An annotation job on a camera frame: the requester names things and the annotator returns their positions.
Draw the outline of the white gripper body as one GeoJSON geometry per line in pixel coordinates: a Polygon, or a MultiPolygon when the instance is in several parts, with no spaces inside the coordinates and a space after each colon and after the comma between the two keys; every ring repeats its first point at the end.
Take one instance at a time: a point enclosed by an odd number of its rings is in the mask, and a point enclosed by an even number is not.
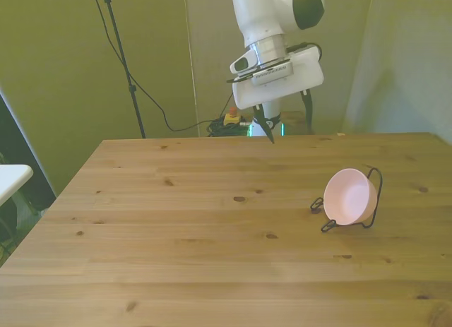
{"type": "Polygon", "coordinates": [[[323,81],[319,48],[310,47],[273,67],[235,78],[232,92],[236,106],[246,109],[315,88],[323,81]]]}

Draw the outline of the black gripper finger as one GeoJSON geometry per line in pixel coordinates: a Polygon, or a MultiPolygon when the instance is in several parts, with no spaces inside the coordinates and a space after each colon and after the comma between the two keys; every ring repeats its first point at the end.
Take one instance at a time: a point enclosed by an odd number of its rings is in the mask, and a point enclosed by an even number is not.
{"type": "Polygon", "coordinates": [[[306,125],[308,129],[312,129],[312,121],[313,121],[313,101],[311,97],[310,90],[303,90],[301,93],[302,101],[305,107],[305,117],[306,117],[306,125]]]}
{"type": "Polygon", "coordinates": [[[254,120],[253,120],[253,129],[252,134],[253,136],[258,136],[260,133],[261,135],[265,135],[272,144],[275,143],[272,129],[269,127],[267,123],[267,119],[264,114],[263,106],[262,105],[256,105],[253,106],[253,112],[254,112],[254,120]]]}

